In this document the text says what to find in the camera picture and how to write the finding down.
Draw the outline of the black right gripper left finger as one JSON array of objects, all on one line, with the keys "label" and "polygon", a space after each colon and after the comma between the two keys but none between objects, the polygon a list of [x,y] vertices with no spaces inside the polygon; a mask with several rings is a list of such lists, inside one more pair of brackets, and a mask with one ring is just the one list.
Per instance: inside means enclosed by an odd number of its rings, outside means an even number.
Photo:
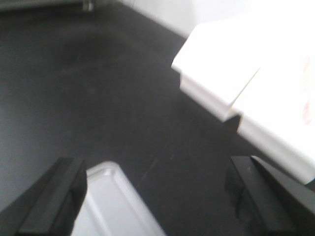
[{"label": "black right gripper left finger", "polygon": [[86,163],[59,158],[0,212],[2,236],[69,236],[87,193]]}]

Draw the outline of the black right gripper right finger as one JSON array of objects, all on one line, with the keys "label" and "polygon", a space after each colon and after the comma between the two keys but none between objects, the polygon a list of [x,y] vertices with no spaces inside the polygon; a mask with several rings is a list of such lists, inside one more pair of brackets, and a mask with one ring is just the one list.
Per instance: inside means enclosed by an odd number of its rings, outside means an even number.
[{"label": "black right gripper right finger", "polygon": [[313,236],[315,193],[256,156],[233,156],[225,190],[245,236]]}]

